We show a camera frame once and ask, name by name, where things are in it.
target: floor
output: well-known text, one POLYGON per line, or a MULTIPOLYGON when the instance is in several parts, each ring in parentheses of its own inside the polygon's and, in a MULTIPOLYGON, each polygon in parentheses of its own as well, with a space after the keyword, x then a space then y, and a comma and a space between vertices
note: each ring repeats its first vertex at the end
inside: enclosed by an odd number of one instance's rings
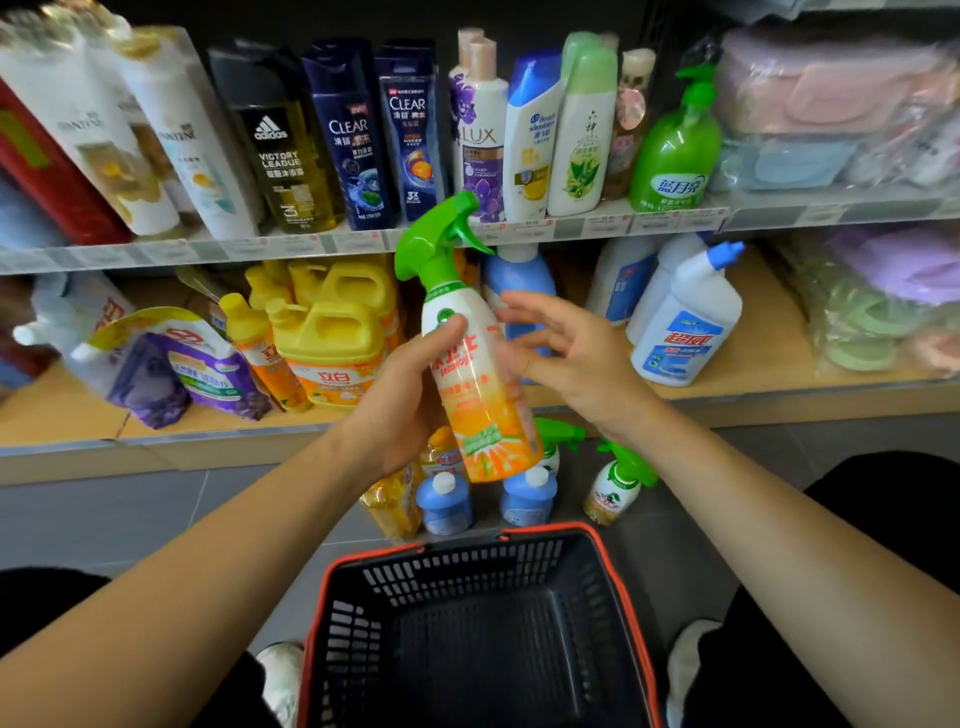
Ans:
MULTIPOLYGON (((960 414, 719 430, 732 445, 797 488, 846 457, 913 449, 960 460, 960 414)), ((582 518, 580 503, 609 460, 586 446, 564 449, 555 521, 582 518)), ((147 473, 0 488, 0 569, 71 566, 117 576, 270 469, 147 473)), ((502 523, 494 497, 475 503, 475 530, 502 523)), ((684 624, 721 619, 736 580, 693 520, 662 484, 641 495, 604 541, 620 572, 655 663, 684 624)), ((302 639, 326 567, 338 557, 385 546, 360 506, 341 520, 253 641, 256 650, 302 639)))

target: navy blue shampoo bottle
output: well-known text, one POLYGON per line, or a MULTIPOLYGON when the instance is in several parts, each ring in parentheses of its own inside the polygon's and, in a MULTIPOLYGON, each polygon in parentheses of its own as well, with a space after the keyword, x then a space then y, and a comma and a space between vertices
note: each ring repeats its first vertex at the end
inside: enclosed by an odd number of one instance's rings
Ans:
POLYGON ((326 147, 340 179, 350 228, 392 228, 396 219, 390 168, 364 49, 316 41, 303 56, 326 147))
POLYGON ((426 47, 385 45, 374 59, 404 223, 444 200, 437 133, 437 75, 426 47))

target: adidas logo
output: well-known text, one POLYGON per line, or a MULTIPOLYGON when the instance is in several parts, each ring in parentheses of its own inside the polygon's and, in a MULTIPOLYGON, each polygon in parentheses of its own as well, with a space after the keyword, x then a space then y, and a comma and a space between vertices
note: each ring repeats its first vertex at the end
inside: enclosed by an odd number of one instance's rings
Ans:
POLYGON ((274 123, 269 116, 264 116, 263 121, 259 123, 256 131, 253 132, 254 139, 285 139, 287 132, 274 123))

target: hand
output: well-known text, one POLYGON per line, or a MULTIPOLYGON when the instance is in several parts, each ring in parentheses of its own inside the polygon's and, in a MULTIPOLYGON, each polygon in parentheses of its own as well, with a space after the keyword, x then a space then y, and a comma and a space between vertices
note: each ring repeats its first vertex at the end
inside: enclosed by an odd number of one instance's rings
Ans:
POLYGON ((430 435, 449 425, 429 367, 466 332, 467 319, 458 314, 399 347, 356 409, 338 425, 348 433, 347 447, 364 470, 364 490, 413 461, 430 435))
POLYGON ((526 291, 504 291, 506 308, 494 310, 508 324, 546 324, 514 341, 500 341, 505 366, 558 392, 564 401, 597 425, 614 442, 629 440, 631 420, 656 395, 634 371, 623 334, 606 319, 569 301, 526 291), (549 347, 562 355, 545 358, 533 349, 549 347))

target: forearm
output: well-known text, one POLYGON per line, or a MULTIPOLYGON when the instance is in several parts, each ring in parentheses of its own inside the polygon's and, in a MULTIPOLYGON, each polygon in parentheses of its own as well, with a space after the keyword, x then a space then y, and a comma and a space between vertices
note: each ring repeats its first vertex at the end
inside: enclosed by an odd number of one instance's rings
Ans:
POLYGON ((635 409, 629 445, 854 725, 960 713, 960 597, 666 402, 635 409))
POLYGON ((334 428, 0 660, 10 725, 190 722, 368 466, 334 428))

